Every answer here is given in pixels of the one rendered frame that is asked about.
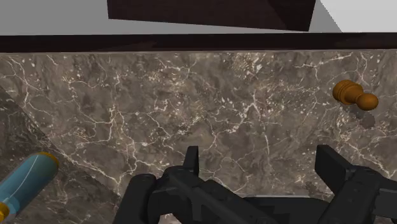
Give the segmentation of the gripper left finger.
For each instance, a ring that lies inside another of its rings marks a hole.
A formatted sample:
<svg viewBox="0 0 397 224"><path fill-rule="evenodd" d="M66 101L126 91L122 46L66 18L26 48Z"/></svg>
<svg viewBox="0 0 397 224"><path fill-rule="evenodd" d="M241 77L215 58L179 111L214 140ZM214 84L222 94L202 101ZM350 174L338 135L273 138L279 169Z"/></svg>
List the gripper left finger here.
<svg viewBox="0 0 397 224"><path fill-rule="evenodd" d="M181 224L279 224L221 184L199 178L198 146L189 146L183 165L166 168L161 178L133 176L113 224L159 224L165 214Z"/></svg>

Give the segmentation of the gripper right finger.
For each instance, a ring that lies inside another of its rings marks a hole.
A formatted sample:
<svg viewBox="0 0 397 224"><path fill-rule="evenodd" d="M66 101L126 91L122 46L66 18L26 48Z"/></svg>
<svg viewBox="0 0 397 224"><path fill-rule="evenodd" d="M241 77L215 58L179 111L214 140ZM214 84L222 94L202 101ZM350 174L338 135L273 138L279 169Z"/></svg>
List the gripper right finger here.
<svg viewBox="0 0 397 224"><path fill-rule="evenodd" d="M397 181L351 164L326 144L317 146L314 168L334 194L317 224L373 224L378 216L397 224Z"/></svg>

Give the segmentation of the brown wooden chess pawn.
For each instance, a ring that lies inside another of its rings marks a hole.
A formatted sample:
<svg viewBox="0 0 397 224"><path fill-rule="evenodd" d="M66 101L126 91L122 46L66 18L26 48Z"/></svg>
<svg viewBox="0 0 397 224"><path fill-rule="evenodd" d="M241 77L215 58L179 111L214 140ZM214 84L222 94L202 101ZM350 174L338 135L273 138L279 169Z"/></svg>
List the brown wooden chess pawn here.
<svg viewBox="0 0 397 224"><path fill-rule="evenodd" d="M363 87L351 80L338 82L332 91L333 98L342 104L355 104L363 111L375 109L379 105L376 95L365 93Z"/></svg>

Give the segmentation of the blue cylinder with yellow caps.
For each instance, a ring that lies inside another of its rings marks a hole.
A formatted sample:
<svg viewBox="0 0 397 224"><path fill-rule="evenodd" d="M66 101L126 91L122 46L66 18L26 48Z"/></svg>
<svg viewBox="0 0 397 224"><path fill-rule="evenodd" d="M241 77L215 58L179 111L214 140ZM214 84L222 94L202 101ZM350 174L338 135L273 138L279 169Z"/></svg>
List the blue cylinder with yellow caps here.
<svg viewBox="0 0 397 224"><path fill-rule="evenodd" d="M26 157L0 181L0 224L15 219L54 179L59 161L47 152Z"/></svg>

